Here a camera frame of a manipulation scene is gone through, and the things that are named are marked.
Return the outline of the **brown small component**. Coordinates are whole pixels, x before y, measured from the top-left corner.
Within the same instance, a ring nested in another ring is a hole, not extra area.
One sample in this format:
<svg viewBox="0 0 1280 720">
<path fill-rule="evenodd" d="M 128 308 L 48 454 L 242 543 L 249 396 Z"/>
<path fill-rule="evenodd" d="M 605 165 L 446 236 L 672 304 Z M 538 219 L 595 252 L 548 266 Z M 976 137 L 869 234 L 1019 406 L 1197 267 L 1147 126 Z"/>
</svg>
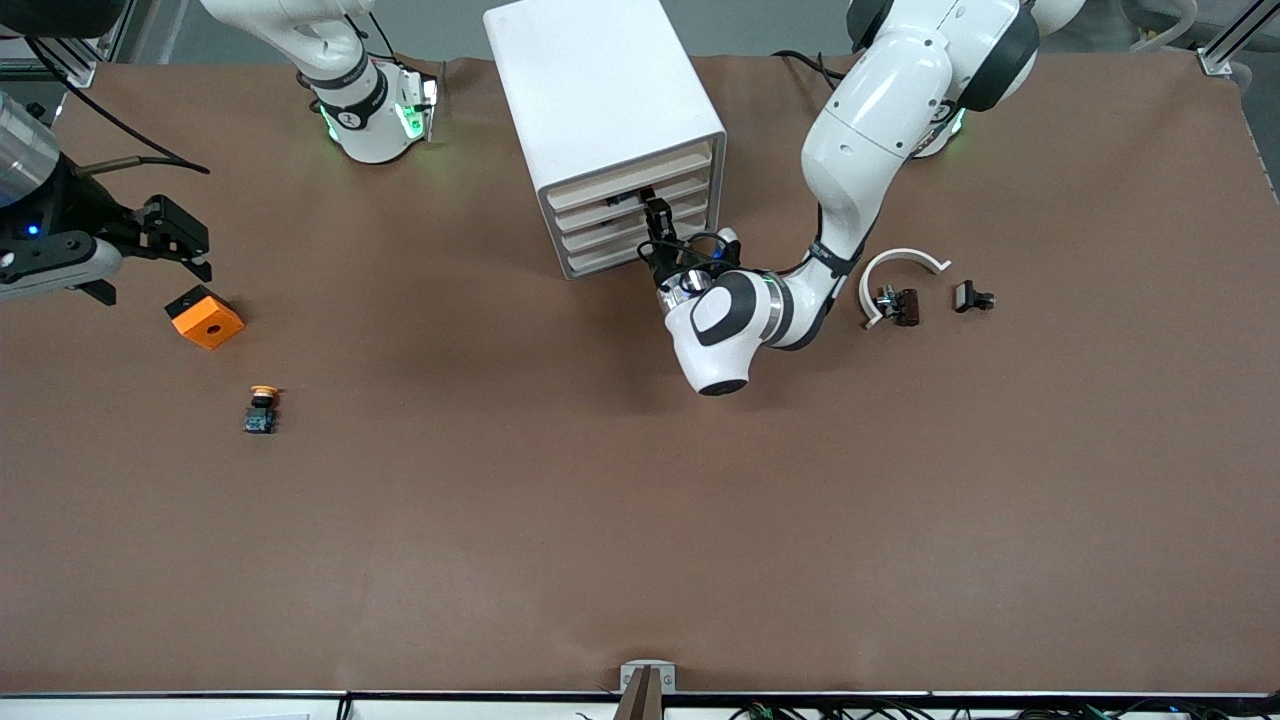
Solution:
<svg viewBox="0 0 1280 720">
<path fill-rule="evenodd" d="M 919 299 L 915 290 L 896 290 L 891 284 L 886 284 L 873 299 L 873 302 L 881 316 L 896 325 L 916 327 L 920 324 Z"/>
</svg>

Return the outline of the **yellow push button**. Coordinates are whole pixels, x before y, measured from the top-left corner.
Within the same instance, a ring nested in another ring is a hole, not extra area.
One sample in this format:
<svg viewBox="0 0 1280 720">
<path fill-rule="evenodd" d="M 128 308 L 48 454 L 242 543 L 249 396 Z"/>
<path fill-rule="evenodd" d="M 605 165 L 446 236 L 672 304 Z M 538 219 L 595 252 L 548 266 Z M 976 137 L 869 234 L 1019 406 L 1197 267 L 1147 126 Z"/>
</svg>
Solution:
<svg viewBox="0 0 1280 720">
<path fill-rule="evenodd" d="M 278 428 L 278 405 L 282 388 L 275 386 L 252 386 L 250 405 L 244 410 L 243 430 L 253 436 L 270 436 Z"/>
</svg>

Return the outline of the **white curved plastic piece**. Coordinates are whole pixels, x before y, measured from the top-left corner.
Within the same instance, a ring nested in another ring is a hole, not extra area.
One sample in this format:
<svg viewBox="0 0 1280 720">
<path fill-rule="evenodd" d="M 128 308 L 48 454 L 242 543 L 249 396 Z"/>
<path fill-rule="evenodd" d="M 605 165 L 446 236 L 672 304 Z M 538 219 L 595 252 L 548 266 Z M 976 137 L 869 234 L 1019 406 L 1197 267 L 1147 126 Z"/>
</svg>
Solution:
<svg viewBox="0 0 1280 720">
<path fill-rule="evenodd" d="M 916 265 L 924 266 L 927 270 L 929 270 L 936 275 L 946 272 L 952 265 L 951 260 L 940 260 L 938 258 L 934 258 L 933 255 L 918 249 L 909 249 L 909 247 L 888 249 L 877 254 L 872 260 L 867 263 L 858 281 L 858 300 L 861 311 L 865 315 L 865 322 L 863 323 L 863 328 L 867 331 L 869 331 L 882 319 L 884 319 L 884 314 L 882 313 L 881 307 L 876 304 L 872 296 L 870 277 L 876 270 L 876 268 L 879 266 L 881 264 L 888 261 L 899 261 L 899 260 L 915 263 Z"/>
</svg>

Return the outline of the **white drawer cabinet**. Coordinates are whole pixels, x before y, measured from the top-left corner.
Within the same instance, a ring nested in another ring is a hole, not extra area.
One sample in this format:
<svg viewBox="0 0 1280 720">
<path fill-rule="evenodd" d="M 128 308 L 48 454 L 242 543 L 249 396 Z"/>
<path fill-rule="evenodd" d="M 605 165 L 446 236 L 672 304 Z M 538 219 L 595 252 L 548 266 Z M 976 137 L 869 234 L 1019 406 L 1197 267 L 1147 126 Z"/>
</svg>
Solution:
<svg viewBox="0 0 1280 720">
<path fill-rule="evenodd" d="M 727 133 L 660 0 L 515 0 L 483 24 L 556 255 L 547 188 L 709 143 L 719 225 Z"/>
</svg>

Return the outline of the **aluminium frame profile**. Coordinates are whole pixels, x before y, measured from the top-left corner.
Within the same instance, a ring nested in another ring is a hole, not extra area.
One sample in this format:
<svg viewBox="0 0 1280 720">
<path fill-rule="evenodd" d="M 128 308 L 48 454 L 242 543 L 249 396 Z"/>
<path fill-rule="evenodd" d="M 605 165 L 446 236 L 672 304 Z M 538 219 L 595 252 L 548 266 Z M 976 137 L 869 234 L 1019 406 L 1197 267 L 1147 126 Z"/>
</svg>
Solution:
<svg viewBox="0 0 1280 720">
<path fill-rule="evenodd" d="M 56 74 L 78 88 L 87 88 L 99 65 L 115 60 L 124 33 L 124 26 L 116 23 L 95 38 L 36 38 L 35 44 Z M 31 51 L 23 36 L 0 26 L 0 79 L 55 81 L 55 77 Z"/>
<path fill-rule="evenodd" d="M 1280 55 L 1280 0 L 1240 0 L 1222 28 L 1198 50 L 1207 76 L 1230 76 L 1240 53 Z"/>
</svg>

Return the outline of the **grey metal bracket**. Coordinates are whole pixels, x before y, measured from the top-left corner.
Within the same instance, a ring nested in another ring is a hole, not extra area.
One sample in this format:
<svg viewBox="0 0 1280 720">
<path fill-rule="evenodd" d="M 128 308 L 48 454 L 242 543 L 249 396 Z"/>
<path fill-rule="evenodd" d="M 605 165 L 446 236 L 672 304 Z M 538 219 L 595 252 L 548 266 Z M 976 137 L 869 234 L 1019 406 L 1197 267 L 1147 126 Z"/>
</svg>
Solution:
<svg viewBox="0 0 1280 720">
<path fill-rule="evenodd" d="M 671 661 L 659 659 L 635 659 L 620 667 L 620 693 L 626 692 L 637 676 L 646 676 L 648 685 L 657 687 L 662 694 L 678 691 L 677 669 Z"/>
</svg>

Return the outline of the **orange box with black base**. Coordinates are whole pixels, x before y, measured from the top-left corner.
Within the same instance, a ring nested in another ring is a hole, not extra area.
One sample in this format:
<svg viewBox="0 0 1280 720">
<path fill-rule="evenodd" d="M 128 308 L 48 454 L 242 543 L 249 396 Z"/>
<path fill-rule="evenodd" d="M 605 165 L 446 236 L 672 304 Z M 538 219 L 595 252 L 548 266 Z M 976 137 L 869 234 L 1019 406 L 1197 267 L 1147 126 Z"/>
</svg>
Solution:
<svg viewBox="0 0 1280 720">
<path fill-rule="evenodd" d="M 197 284 L 165 307 L 175 332 L 206 350 L 215 350 L 246 328 L 244 319 L 206 284 Z"/>
</svg>

